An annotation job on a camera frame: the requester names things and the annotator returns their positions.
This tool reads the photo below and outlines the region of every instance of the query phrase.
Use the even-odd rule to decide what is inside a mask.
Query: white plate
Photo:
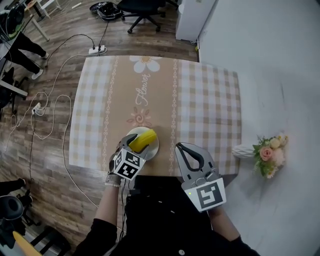
[[[144,132],[146,132],[148,130],[150,130],[150,129],[147,128],[147,127],[140,126],[140,127],[133,128],[131,131],[128,132],[127,135],[129,135],[129,134],[138,134],[138,137],[139,137],[141,134],[143,134]],[[159,150],[159,139],[158,139],[158,137],[156,137],[156,139],[153,142],[151,142],[151,144],[149,146],[150,146],[149,147],[149,151],[148,151],[148,153],[146,154],[146,156],[144,158],[147,161],[152,159],[157,154],[157,152]]]

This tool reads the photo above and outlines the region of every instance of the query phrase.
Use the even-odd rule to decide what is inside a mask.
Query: yellow object
[[[157,134],[153,129],[147,130],[129,144],[134,152],[140,152],[146,145],[156,140]]]
[[[13,231],[13,237],[26,256],[43,256],[18,232]]]

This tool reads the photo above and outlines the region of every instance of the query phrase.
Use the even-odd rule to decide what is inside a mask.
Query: vase
[[[255,156],[254,154],[254,148],[253,146],[249,145],[237,145],[234,146],[232,149],[232,154],[237,158],[253,158]]]

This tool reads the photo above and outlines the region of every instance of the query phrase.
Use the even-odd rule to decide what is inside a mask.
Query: flower bouquet
[[[258,145],[253,145],[256,160],[254,170],[259,171],[263,177],[271,179],[285,164],[284,147],[287,142],[288,136],[283,134],[271,138],[258,136]]]

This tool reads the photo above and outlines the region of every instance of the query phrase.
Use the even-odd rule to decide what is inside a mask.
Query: white chair
[[[45,13],[45,15],[46,15],[49,19],[51,19],[50,14],[52,14],[56,9],[60,9],[60,10],[61,10],[61,6],[60,6],[60,4],[58,3],[58,0],[49,0],[49,1],[46,2],[44,5],[41,5],[42,0],[37,0],[37,2],[38,2],[38,4],[39,4],[41,10],[43,10],[43,12]],[[46,8],[47,8],[49,5],[51,5],[52,3],[55,3],[55,4],[56,4],[56,7],[55,7],[50,13],[47,13]]]

